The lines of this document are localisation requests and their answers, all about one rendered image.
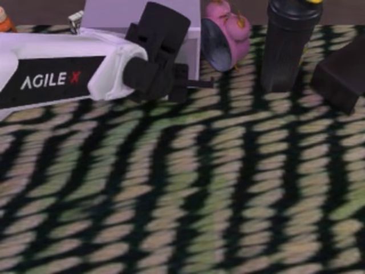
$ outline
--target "white box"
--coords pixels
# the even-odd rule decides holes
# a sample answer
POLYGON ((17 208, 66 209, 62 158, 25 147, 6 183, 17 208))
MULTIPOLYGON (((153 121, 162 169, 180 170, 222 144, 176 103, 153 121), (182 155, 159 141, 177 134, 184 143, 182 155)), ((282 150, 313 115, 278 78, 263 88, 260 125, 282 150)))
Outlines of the white box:
MULTIPOLYGON (((131 23, 138 23, 148 0, 86 0, 82 29, 111 31, 125 35, 131 23)), ((176 63, 189 66, 189 79, 199 79, 200 0, 153 0, 170 7, 191 21, 176 63)))

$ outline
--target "bottle lid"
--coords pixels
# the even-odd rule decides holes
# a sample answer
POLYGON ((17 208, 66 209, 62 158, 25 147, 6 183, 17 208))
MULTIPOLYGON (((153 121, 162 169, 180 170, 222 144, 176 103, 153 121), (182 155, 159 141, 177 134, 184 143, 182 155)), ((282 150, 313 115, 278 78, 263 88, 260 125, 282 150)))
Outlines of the bottle lid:
POLYGON ((0 23, 4 22, 6 19, 7 15, 5 13, 5 10, 3 7, 0 7, 0 23))

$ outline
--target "black tumbler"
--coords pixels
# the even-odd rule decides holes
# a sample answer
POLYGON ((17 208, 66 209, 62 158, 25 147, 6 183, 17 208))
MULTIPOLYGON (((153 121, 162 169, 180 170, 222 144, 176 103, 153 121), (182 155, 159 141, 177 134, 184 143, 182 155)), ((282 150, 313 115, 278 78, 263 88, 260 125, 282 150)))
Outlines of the black tumbler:
POLYGON ((266 91, 291 90, 303 51, 322 11, 321 0, 269 0, 261 71, 261 85, 266 91))

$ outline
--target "pink object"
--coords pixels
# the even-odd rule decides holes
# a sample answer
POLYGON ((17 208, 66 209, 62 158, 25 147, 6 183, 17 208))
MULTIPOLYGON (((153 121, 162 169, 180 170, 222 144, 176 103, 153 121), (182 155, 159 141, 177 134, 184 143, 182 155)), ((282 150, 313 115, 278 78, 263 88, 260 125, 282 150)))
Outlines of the pink object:
POLYGON ((209 3, 201 27, 202 52, 216 70, 232 69, 248 54, 251 25, 245 17, 233 14, 227 1, 209 3))

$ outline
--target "patterned rug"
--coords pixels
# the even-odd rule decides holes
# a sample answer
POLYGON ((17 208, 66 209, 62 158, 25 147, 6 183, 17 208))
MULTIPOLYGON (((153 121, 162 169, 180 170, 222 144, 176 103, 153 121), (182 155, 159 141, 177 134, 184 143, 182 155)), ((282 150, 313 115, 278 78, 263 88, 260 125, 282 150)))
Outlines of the patterned rug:
MULTIPOLYGON (((22 26, 22 31, 67 31, 22 26)), ((81 102, 0 125, 0 273, 365 273, 365 104, 308 87, 365 27, 313 35, 293 92, 265 94, 265 27, 186 104, 81 102)))

